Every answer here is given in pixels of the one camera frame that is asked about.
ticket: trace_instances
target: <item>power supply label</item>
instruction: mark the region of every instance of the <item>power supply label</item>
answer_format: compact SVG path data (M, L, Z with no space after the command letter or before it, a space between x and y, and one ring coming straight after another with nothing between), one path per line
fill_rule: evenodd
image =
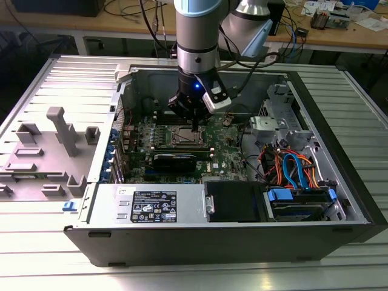
M135 191L131 221L176 222L176 191Z

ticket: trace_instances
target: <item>blue drive bracket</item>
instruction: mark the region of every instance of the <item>blue drive bracket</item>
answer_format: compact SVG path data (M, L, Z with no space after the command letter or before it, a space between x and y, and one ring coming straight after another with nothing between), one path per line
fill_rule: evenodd
M306 178L304 177L303 175L303 167L302 167L302 164L301 164L301 161L300 159L296 156L296 154L294 153L288 153L284 156L284 159L283 159L283 173L284 173L284 176L286 177L286 179L288 180L288 182L291 183L291 185L293 186L293 188L295 190L298 189L298 185L296 184L296 182L290 177L289 175L289 171L287 169L287 161L289 158L293 158L296 162L296 166L298 168L298 176L299 176L299 182L301 183L301 187L304 189L304 190L310 190L310 187L306 181Z
M275 200L293 200L291 190L284 188L273 188L268 191L269 201Z

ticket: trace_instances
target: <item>red wire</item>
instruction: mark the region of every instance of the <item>red wire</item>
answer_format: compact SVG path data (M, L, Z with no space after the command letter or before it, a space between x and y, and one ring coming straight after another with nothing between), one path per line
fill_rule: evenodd
M266 174L264 174L264 177L267 176L268 174L270 174L274 170L274 168L275 168L275 166L273 166L271 169L269 169L269 171Z

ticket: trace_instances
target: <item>metal slotted surface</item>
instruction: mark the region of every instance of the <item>metal slotted surface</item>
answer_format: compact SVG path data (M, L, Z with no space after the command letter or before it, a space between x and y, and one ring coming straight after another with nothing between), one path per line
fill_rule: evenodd
M44 78L37 80L40 83L30 96L32 102L24 104L19 115L41 122L47 106L61 104L77 127L85 126L86 120L98 123L99 114L108 108L109 94L115 89L116 65L135 60L61 57L47 68ZM351 78L335 67L279 64L268 68L282 69L299 73L388 218L385 117ZM61 93L53 94L50 89ZM86 96L80 98L80 92ZM4 147L4 141L15 142L17 137L9 130L1 136L1 149L9 151L12 146ZM61 202L53 201L0 203L2 290L21 290L38 284L39 289L50 290L53 286L56 290L68 290L86 284L96 290L388 289L388 232L365 244L344 246L320 262L99 268L91 265L62 233L63 226L71 224L77 215L62 213L61 207Z

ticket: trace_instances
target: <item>gray plastic bracket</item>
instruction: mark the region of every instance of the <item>gray plastic bracket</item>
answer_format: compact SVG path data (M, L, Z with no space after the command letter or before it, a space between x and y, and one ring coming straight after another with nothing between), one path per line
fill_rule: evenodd
M67 181L69 178L68 174L66 172L62 172L61 174L58 175L47 175L47 179L50 180L50 182L63 182Z
M85 131L85 138L87 144L90 146L96 146L98 143L100 131L97 126L88 126Z
M11 197L12 189L7 185L0 184L0 197Z
M59 138L61 139L66 152L69 156L76 156L78 149L75 146L74 134L69 130L68 125L63 118L65 110L63 107L50 107L46 117L54 123Z
M77 184L74 176L70 176L66 186L69 189L69 191L73 194L73 196L82 197L84 196L84 192L87 186L86 178L84 175L82 175L79 184Z
M42 193L45 196L65 196L66 192L61 185L45 184L42 188Z
M34 135L40 135L38 127L35 123L22 123L19 129L16 131L16 135L18 136L20 142L23 145L35 145Z

